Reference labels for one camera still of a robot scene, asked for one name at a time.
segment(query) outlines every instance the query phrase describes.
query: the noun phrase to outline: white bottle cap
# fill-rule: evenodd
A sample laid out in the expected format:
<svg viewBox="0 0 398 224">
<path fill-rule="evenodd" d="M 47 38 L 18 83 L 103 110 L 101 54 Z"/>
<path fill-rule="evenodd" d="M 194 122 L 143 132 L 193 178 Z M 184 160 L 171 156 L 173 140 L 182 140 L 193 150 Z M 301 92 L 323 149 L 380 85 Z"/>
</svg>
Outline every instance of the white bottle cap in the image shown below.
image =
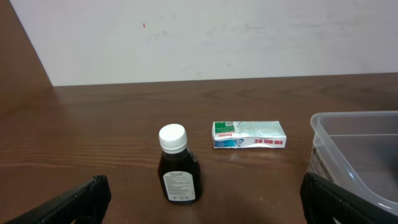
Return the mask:
<svg viewBox="0 0 398 224">
<path fill-rule="evenodd" d="M 176 154 L 187 147 L 187 134 L 180 124 L 168 124 L 159 131 L 160 146 L 164 152 Z"/>
</svg>

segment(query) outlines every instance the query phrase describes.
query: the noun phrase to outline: bottle label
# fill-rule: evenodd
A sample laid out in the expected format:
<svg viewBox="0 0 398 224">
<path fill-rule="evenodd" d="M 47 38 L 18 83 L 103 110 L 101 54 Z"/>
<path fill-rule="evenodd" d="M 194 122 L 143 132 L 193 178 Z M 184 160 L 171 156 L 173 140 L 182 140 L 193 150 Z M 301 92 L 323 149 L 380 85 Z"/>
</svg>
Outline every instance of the bottle label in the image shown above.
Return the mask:
<svg viewBox="0 0 398 224">
<path fill-rule="evenodd" d="M 173 171 L 164 174 L 163 179 L 169 200 L 181 202 L 195 199 L 192 174 Z"/>
</svg>

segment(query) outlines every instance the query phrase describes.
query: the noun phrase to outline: toothpaste box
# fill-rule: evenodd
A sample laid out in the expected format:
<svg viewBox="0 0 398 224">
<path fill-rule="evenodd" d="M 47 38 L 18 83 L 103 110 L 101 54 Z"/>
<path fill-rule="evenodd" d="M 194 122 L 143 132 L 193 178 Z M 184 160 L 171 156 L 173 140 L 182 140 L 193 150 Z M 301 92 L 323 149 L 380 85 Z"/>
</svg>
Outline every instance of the toothpaste box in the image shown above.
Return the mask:
<svg viewBox="0 0 398 224">
<path fill-rule="evenodd" d="M 215 149 L 283 148 L 286 144 L 279 121 L 216 121 L 211 133 Z"/>
</svg>

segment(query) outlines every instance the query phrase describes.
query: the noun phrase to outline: container label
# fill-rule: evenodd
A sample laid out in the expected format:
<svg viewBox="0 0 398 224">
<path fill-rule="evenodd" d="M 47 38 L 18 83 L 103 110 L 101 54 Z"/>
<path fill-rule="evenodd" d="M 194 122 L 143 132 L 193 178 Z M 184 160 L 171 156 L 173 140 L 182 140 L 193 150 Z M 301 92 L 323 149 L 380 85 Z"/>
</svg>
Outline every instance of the container label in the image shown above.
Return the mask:
<svg viewBox="0 0 398 224">
<path fill-rule="evenodd" d="M 334 182 L 333 178 L 329 174 L 328 169 L 324 165 L 322 159 L 319 157 L 315 146 L 312 146 L 311 159 L 308 165 L 308 172 L 314 172 L 319 176 L 329 180 L 330 182 L 332 183 Z"/>
<path fill-rule="evenodd" d="M 163 175 L 167 196 L 172 201 L 195 199 L 192 174 L 184 171 L 173 171 Z"/>
</svg>

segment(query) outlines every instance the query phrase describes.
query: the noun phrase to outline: green logo on box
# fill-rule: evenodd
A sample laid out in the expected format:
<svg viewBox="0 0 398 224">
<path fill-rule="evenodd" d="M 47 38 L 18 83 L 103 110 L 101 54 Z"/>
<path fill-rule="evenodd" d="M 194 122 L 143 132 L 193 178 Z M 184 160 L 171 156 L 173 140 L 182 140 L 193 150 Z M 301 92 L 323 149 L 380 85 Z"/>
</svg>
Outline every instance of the green logo on box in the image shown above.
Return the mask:
<svg viewBox="0 0 398 224">
<path fill-rule="evenodd" d="M 228 133 L 228 132 L 235 132 L 234 123 L 232 121 L 222 121 L 216 122 L 214 124 L 215 133 Z"/>
</svg>

